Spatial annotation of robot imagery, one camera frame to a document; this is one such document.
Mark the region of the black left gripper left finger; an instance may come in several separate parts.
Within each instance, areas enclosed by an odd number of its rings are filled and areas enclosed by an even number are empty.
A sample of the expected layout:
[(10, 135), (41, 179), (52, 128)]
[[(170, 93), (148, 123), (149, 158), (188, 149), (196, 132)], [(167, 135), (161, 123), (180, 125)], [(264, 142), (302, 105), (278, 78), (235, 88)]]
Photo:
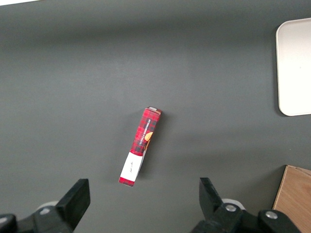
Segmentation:
[(90, 205), (89, 180), (79, 179), (55, 205), (34, 213), (35, 233), (72, 233)]

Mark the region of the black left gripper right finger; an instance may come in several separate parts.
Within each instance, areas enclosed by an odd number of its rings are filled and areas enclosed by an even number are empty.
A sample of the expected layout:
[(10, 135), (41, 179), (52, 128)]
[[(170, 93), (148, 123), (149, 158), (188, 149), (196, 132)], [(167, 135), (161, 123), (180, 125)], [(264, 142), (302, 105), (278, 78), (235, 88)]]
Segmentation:
[(236, 233), (242, 219), (242, 209), (233, 203), (224, 203), (209, 178), (200, 178), (199, 203), (205, 217), (193, 233)]

